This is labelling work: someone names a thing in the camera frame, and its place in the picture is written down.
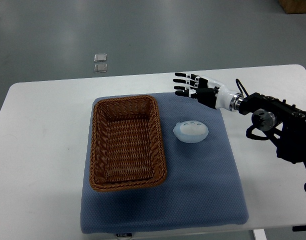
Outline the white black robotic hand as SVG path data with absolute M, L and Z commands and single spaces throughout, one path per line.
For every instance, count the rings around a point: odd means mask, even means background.
M 224 83 L 193 73 L 176 72 L 173 82 L 175 95 L 196 99 L 212 109 L 236 112 L 244 99 L 241 92 L 230 90 Z

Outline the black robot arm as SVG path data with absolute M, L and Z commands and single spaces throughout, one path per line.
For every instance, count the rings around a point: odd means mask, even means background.
M 242 115 L 252 114 L 247 138 L 270 140 L 278 158 L 303 163 L 306 169 L 306 111 L 257 92 L 237 100 L 234 109 Z

